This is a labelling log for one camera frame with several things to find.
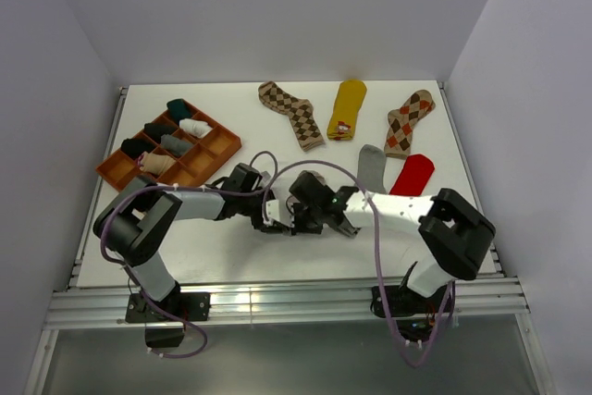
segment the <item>dark green sock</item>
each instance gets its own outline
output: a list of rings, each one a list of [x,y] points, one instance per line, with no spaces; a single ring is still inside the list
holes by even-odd
[[[173,99],[166,103],[166,108],[170,116],[173,118],[175,123],[178,125],[182,119],[191,119],[193,114],[187,109],[185,102],[182,99]]]

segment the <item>white sock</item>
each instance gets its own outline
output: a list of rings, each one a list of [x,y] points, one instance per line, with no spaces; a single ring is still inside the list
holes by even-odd
[[[182,119],[179,122],[179,126],[183,131],[186,131],[196,138],[202,138],[207,133],[212,131],[212,127],[210,127],[207,122],[203,122],[202,120]]]

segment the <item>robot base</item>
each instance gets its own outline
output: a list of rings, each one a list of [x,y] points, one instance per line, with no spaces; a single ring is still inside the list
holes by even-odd
[[[179,310],[173,315],[188,321],[207,321],[210,311],[210,294],[206,292],[188,292],[179,295]],[[126,323],[150,324],[169,322],[166,316],[154,312],[140,293],[129,296]]]
[[[429,298],[424,298],[414,291],[401,286],[385,286],[388,298],[388,308],[393,318],[405,318],[413,315],[434,314],[438,311],[446,286],[440,287]],[[451,308],[450,298],[444,306],[444,313],[449,313]],[[379,318],[385,317],[385,311],[380,300],[378,286],[372,288],[372,303],[370,310]]]

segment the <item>metal frame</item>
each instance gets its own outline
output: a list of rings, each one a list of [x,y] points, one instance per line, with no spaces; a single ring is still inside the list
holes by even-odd
[[[454,125],[443,83],[438,87],[450,118],[454,137],[459,146],[471,190],[477,208],[481,203],[464,156],[463,147]],[[113,126],[109,133],[105,157],[111,153],[117,125],[125,103],[128,89],[120,89],[120,97]],[[72,270],[70,287],[67,291],[53,295],[43,326],[42,336],[35,355],[26,394],[39,394],[43,390],[47,371],[51,363],[57,335],[62,329],[87,328],[144,328],[144,325],[127,325],[123,321],[128,304],[129,290],[125,288],[84,290],[76,287],[80,264],[84,255],[84,244],[90,234],[93,212],[97,204],[102,181],[97,180],[84,230],[80,238],[77,261]],[[533,368],[539,393],[552,395],[549,368],[537,336],[532,329],[530,311],[518,278],[506,278],[495,247],[491,252],[498,273],[480,276],[475,281],[457,285],[455,316],[469,315],[516,315],[523,335],[527,356]],[[388,284],[397,284],[389,279]],[[277,284],[249,283],[244,285],[193,285],[183,286],[183,291],[209,291],[211,293],[210,319],[206,326],[236,324],[276,324],[326,321],[376,320],[369,310],[370,289],[376,285],[370,279],[346,279],[336,281],[286,282]],[[151,326],[173,325],[159,323]]]

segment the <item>orange tray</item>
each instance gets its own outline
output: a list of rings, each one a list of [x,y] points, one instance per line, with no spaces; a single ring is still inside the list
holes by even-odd
[[[176,158],[165,150],[160,144],[153,141],[146,133],[140,131],[133,138],[144,139],[156,146],[152,153],[168,154],[177,162],[165,171],[161,176],[156,177],[150,173],[141,171],[136,161],[131,159],[121,149],[112,153],[101,165],[96,168],[96,172],[106,180],[109,185],[118,191],[122,191],[138,175],[146,175],[152,179],[165,184],[200,186],[214,175],[235,153],[241,148],[241,138],[221,126],[211,117],[201,112],[187,101],[183,101],[187,108],[192,112],[192,119],[202,120],[212,127],[212,130],[203,138],[198,139],[186,133],[175,124],[168,111],[161,114],[153,123],[167,124],[176,127],[173,133],[178,139],[189,141],[193,147],[182,157]]]

